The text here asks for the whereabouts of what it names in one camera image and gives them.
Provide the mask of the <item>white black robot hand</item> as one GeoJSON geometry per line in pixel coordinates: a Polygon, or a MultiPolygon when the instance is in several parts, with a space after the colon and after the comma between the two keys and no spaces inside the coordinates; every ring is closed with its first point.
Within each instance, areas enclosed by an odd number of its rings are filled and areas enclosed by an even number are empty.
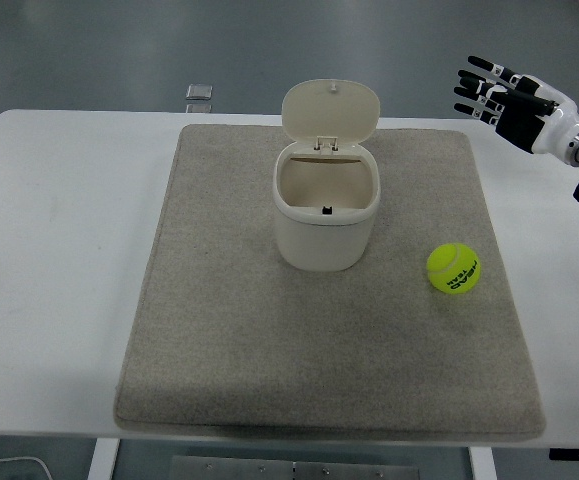
{"type": "Polygon", "coordinates": [[[454,109],[491,126],[495,133],[530,154],[551,154],[579,166],[576,103],[542,80],[476,56],[477,70],[458,72],[454,109]]]}

